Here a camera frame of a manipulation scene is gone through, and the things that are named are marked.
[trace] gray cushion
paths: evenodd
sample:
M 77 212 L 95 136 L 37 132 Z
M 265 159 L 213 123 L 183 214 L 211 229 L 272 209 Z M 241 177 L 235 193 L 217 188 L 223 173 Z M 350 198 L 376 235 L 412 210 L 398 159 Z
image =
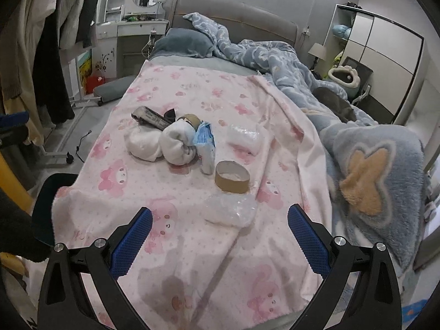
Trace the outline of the gray cushion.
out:
M 166 36 L 155 43 L 151 58 L 157 56 L 212 57 L 214 45 L 203 33 L 186 28 L 170 28 Z
M 95 89 L 93 89 L 93 94 L 96 97 L 101 97 L 104 103 L 122 98 L 128 87 L 130 87 L 131 83 L 133 83 L 135 79 L 136 76 L 127 76 L 113 80 L 109 83 L 95 87 Z

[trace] upholstered headboard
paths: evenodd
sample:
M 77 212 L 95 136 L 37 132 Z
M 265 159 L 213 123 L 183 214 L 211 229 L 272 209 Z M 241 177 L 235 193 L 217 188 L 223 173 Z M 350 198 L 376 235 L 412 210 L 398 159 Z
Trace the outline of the upholstered headboard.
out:
M 251 39 L 295 44 L 296 24 L 244 3 L 229 0 L 169 0 L 164 7 L 171 27 L 192 28 L 192 24 L 183 16 L 199 12 L 226 26 L 233 43 Z

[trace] blue blanket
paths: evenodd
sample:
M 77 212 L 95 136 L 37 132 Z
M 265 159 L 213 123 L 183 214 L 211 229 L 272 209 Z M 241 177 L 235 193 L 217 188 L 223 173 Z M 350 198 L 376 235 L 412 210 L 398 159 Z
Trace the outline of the blue blanket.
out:
M 356 107 L 356 122 L 340 122 L 312 91 L 327 87 L 343 99 L 347 93 L 336 83 L 316 80 L 289 44 L 251 40 L 234 44 L 225 26 L 199 13 L 184 18 L 211 39 L 214 56 L 265 74 L 308 116 L 326 151 L 332 233 L 360 246 L 384 242 L 400 276 L 420 241 L 425 177 L 417 136 L 404 126 L 378 125 Z

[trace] blue handle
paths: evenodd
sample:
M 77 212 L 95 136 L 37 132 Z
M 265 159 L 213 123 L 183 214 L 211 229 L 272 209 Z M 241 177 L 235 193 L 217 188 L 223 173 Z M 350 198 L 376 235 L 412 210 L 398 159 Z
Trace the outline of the blue handle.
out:
M 111 255 L 110 273 L 113 278 L 117 279 L 128 273 L 152 226 L 153 215 L 145 208 Z
M 298 205 L 289 208 L 287 222 L 312 270 L 325 279 L 331 270 L 329 252 L 313 229 L 312 222 Z

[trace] table lamp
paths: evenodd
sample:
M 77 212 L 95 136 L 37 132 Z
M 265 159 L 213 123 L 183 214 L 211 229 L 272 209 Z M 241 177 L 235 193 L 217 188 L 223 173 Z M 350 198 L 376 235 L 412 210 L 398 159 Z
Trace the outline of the table lamp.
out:
M 316 64 L 318 63 L 318 60 L 326 60 L 327 48 L 325 48 L 323 45 L 320 45 L 319 43 L 315 43 L 309 50 L 309 54 L 315 57 L 315 60 L 313 61 L 313 66 L 310 68 L 310 70 L 313 71 L 316 67 Z

